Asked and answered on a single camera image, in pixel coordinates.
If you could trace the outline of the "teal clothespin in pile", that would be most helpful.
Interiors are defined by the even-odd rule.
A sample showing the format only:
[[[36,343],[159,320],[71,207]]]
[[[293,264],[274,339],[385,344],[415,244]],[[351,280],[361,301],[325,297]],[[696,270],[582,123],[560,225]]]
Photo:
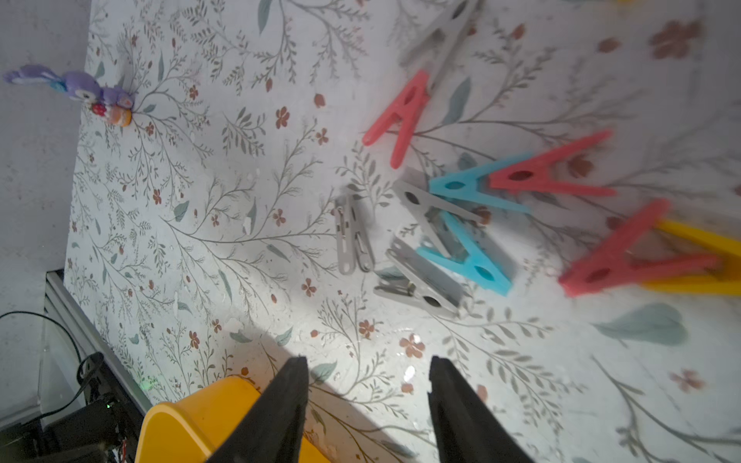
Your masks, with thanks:
[[[530,208],[484,192],[484,178],[497,171],[533,157],[534,154],[519,154],[486,165],[436,177],[428,182],[428,192],[433,195],[469,203],[482,204],[491,208],[529,213]]]

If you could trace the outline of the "grey clothespin lower middle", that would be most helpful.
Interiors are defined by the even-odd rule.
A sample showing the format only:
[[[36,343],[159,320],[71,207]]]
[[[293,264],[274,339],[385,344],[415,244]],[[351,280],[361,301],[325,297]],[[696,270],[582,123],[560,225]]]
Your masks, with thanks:
[[[376,286],[375,295],[421,309],[438,318],[456,319],[461,316],[461,284],[399,238],[393,239],[385,256],[403,279],[389,280],[389,285]]]

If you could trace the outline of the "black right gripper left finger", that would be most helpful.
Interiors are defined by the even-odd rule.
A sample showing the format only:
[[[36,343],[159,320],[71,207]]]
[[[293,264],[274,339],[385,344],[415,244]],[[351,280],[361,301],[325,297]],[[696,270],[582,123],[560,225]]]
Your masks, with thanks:
[[[210,462],[299,461],[308,403],[304,357],[291,357]]]

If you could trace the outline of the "red clothespin upper pile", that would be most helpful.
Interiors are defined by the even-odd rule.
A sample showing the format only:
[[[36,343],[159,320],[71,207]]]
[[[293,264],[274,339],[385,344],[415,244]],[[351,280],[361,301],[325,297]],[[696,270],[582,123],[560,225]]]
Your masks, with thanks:
[[[612,135],[613,131],[602,130],[549,152],[538,154],[509,167],[494,171],[488,176],[488,186],[493,189],[511,192],[525,191],[596,197],[615,196],[616,191],[611,188],[557,181],[552,175],[555,164],[598,145]]]

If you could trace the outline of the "grey clothespin pile left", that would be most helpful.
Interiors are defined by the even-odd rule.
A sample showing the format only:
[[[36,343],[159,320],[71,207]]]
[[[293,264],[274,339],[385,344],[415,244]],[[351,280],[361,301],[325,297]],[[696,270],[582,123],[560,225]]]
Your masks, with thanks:
[[[401,179],[394,182],[392,189],[401,201],[401,204],[415,218],[423,234],[445,258],[451,258],[452,254],[449,247],[440,239],[438,229],[433,225],[433,221],[443,212],[449,212],[464,220],[482,221],[482,216],[445,201]]]

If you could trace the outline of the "purple plush toy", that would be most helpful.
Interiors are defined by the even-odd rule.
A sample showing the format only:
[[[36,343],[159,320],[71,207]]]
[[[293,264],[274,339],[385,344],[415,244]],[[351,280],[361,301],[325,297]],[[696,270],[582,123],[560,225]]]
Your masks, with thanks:
[[[106,87],[85,71],[69,71],[62,75],[42,65],[26,65],[3,75],[13,85],[46,85],[71,100],[85,103],[94,115],[108,125],[128,127],[132,122],[133,94],[121,86]]]

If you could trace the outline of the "red clothespin in pile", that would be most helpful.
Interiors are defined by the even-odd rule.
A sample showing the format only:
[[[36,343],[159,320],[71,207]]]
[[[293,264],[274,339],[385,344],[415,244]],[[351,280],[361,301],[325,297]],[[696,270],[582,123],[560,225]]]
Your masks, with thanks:
[[[678,273],[683,264],[677,264],[677,261],[685,256],[648,262],[633,262],[628,256],[629,249],[659,225],[670,206],[671,203],[665,199],[652,201],[627,219],[590,254],[573,262],[559,277],[565,295],[579,297],[611,287],[638,285],[667,273]]]

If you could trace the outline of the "teal clothespin lower pile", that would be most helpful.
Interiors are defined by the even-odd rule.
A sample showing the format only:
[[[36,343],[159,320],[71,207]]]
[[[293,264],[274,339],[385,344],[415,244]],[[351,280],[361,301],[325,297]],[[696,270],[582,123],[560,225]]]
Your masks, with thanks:
[[[446,258],[439,252],[428,247],[418,248],[416,250],[417,254],[449,272],[453,272],[476,283],[483,289],[507,296],[513,288],[513,283],[511,283],[511,280],[503,272],[501,266],[496,264],[480,248],[470,233],[466,231],[462,222],[453,216],[453,214],[443,211],[442,218],[449,231],[465,250],[465,258]]]

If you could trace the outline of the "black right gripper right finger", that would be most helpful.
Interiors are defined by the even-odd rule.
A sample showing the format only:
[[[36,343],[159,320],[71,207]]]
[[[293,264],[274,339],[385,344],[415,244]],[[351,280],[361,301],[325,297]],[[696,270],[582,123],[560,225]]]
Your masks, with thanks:
[[[430,362],[430,418],[442,462],[531,463],[530,455],[486,408],[453,362]]]

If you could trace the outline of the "grey clothespin near left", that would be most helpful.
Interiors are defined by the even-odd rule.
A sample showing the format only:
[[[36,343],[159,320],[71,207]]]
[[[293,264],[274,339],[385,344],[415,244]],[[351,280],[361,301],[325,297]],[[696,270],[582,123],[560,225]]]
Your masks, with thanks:
[[[423,29],[399,54],[399,64],[406,66],[427,49],[434,54],[423,67],[428,76],[426,92],[432,95],[442,76],[453,61],[455,52],[469,34],[480,1],[453,1],[425,29]]]

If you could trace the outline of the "red clothespin left pair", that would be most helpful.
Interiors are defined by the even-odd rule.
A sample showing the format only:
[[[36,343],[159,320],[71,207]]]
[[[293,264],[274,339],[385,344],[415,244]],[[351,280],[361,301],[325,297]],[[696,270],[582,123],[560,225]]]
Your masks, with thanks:
[[[428,81],[430,81],[430,74],[424,69],[418,71],[362,138],[363,144],[370,146],[392,125],[398,123],[398,138],[390,159],[390,166],[393,169],[399,169],[403,165],[416,127],[430,101]]]

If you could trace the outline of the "grey clothespin flat pair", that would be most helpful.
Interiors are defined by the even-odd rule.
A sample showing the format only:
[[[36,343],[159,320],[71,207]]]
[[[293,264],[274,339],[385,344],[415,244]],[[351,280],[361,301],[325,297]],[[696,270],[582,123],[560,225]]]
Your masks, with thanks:
[[[335,199],[334,217],[339,272],[350,275],[355,269],[364,273],[374,271],[376,261],[353,195],[345,194]]]

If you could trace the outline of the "yellow clothespin in pile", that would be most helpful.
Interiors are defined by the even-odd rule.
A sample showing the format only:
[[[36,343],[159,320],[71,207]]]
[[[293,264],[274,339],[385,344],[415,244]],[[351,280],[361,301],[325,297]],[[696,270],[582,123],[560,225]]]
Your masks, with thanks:
[[[683,257],[677,261],[683,264],[678,273],[656,277],[641,283],[642,287],[667,293],[740,296],[739,240],[669,220],[658,229],[699,245],[705,253]]]

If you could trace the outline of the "yellow plastic storage tray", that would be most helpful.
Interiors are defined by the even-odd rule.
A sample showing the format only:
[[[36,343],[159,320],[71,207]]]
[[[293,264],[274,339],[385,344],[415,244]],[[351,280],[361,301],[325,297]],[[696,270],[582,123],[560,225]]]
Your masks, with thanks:
[[[209,461],[263,393],[245,379],[228,377],[185,399],[152,407],[141,428],[135,460]],[[298,462],[326,460],[302,437]]]

